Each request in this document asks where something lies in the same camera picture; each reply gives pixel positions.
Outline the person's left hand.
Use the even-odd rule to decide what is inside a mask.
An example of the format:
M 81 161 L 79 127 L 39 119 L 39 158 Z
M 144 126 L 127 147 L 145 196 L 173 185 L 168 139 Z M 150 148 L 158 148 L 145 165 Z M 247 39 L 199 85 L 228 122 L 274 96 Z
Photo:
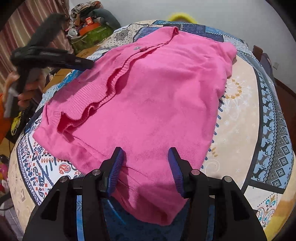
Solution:
M 2 96 L 3 104 L 6 103 L 7 95 L 11 85 L 14 82 L 17 82 L 18 79 L 19 79 L 19 75 L 15 71 L 11 72 L 7 76 L 5 80 L 4 88 L 3 88 L 3 96 Z M 44 84 L 45 84 L 45 77 L 43 75 L 43 72 L 41 72 L 38 78 L 35 81 L 27 83 L 23 89 L 23 92 L 21 92 L 18 95 L 18 106 L 21 108 L 27 108 L 29 106 L 30 100 L 35 96 L 36 91 L 42 90 L 44 88 Z

